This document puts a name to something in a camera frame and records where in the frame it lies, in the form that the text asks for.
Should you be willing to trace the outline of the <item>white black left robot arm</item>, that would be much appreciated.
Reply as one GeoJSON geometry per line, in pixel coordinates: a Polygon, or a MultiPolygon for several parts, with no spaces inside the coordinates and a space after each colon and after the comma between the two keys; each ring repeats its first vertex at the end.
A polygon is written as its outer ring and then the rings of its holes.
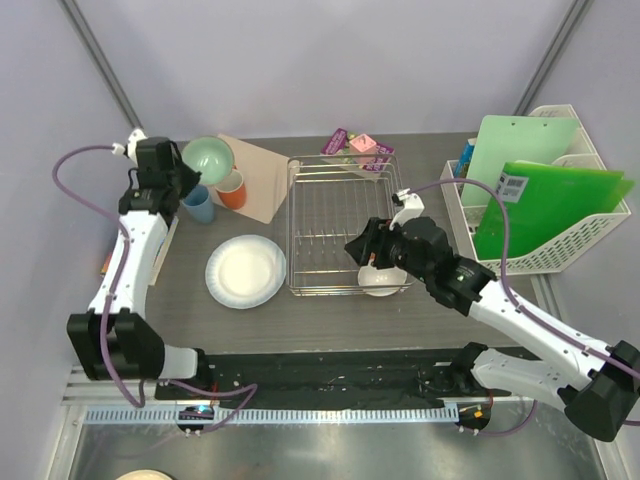
{"type": "Polygon", "coordinates": [[[109,151],[130,159],[129,186],[118,202],[118,237],[107,273],[86,312],[73,314],[67,334],[86,376],[94,381],[178,380],[190,398],[213,385],[200,349],[166,344],[146,321],[153,267],[181,201],[200,175],[182,160],[177,144],[134,130],[126,144],[109,151]]]}

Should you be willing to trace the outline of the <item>green ceramic bowl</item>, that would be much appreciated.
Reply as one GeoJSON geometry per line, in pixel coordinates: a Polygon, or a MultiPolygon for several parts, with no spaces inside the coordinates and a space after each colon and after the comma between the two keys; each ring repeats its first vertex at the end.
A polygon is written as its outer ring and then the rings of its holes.
{"type": "Polygon", "coordinates": [[[231,147],[214,136],[203,136],[188,142],[182,149],[182,160],[200,174],[199,183],[203,185],[220,183],[230,174],[235,164],[231,147]]]}

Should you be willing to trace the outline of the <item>blue plastic cup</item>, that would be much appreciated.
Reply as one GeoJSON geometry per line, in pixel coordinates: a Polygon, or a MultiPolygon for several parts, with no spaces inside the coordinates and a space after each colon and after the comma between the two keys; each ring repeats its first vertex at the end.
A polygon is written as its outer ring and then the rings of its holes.
{"type": "Polygon", "coordinates": [[[196,185],[182,200],[187,213],[201,224],[212,223],[215,219],[215,207],[210,192],[204,185],[196,185]]]}

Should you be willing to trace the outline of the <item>orange ceramic mug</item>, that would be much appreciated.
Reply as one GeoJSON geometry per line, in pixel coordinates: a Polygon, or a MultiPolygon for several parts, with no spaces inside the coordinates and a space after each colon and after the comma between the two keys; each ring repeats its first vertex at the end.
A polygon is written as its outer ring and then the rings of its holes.
{"type": "Polygon", "coordinates": [[[228,209],[239,210],[244,207],[247,191],[244,177],[238,169],[232,169],[214,189],[222,204],[228,209]]]}

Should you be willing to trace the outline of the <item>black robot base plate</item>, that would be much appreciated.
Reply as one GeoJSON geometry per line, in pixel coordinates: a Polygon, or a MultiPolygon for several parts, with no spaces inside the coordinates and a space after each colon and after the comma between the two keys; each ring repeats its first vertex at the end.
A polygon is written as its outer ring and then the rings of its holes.
{"type": "Polygon", "coordinates": [[[207,357],[213,382],[232,391],[258,386],[248,406],[267,410],[376,410],[438,407],[443,399],[484,397],[459,387],[454,349],[225,354],[207,357]]]}

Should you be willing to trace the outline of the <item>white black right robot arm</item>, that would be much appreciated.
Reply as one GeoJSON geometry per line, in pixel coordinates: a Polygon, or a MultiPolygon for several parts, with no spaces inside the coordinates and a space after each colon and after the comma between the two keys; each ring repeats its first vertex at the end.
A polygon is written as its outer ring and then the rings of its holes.
{"type": "Polygon", "coordinates": [[[421,281],[437,303],[489,325],[534,359],[471,342],[454,358],[451,381],[465,395],[480,389],[529,397],[562,411],[594,439],[611,442],[639,400],[639,351],[609,346],[515,295],[476,261],[456,254],[428,217],[394,225],[372,217],[345,246],[359,266],[396,267],[421,281]]]}

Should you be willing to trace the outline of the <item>metal wire dish rack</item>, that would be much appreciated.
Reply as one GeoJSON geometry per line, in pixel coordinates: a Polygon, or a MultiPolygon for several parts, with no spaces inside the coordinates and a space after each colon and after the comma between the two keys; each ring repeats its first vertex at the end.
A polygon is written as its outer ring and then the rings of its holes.
{"type": "Polygon", "coordinates": [[[295,156],[287,163],[286,281],[296,296],[402,292],[406,276],[389,286],[358,281],[360,266],[345,251],[371,217],[396,213],[392,195],[402,188],[398,161],[378,154],[364,165],[362,155],[295,156]]]}

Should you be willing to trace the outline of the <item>orange white ceramic bowl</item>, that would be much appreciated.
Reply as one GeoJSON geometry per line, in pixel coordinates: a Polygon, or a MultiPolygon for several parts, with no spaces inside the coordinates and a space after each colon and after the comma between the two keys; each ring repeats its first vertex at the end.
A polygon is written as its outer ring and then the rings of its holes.
{"type": "Polygon", "coordinates": [[[400,291],[406,283],[407,273],[398,268],[376,269],[363,266],[359,269],[357,280],[365,294],[385,297],[400,291]]]}

